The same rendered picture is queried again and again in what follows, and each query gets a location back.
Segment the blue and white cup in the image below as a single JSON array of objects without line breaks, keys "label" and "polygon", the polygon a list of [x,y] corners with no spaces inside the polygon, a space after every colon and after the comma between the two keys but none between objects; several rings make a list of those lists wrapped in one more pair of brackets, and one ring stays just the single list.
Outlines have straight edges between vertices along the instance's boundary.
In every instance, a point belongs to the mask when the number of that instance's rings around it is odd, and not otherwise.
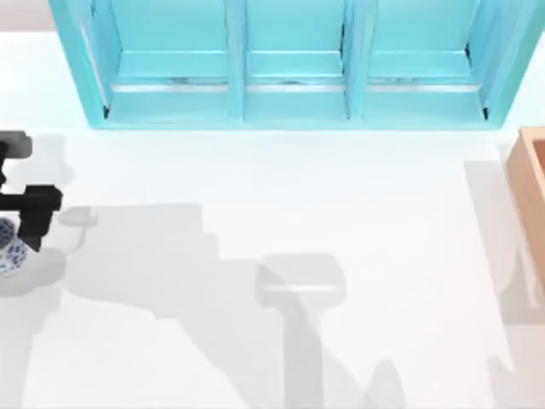
[{"label": "blue and white cup", "polygon": [[7,278],[20,268],[28,254],[26,244],[17,236],[16,225],[0,218],[0,278]]}]

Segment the light blue rack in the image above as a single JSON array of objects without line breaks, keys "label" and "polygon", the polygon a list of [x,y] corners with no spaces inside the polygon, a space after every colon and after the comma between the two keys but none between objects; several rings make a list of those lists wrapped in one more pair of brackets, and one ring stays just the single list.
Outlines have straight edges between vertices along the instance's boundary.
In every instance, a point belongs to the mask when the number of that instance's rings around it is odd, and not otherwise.
[{"label": "light blue rack", "polygon": [[545,0],[48,0],[90,127],[503,126]]}]

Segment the shallow salmon-coloured box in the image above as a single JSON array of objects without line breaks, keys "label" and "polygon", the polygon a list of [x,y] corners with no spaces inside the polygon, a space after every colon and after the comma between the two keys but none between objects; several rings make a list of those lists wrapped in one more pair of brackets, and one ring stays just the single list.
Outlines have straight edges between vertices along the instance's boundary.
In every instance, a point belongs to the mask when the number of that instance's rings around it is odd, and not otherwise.
[{"label": "shallow salmon-coloured box", "polygon": [[545,277],[545,126],[520,128],[506,165],[536,270]]}]

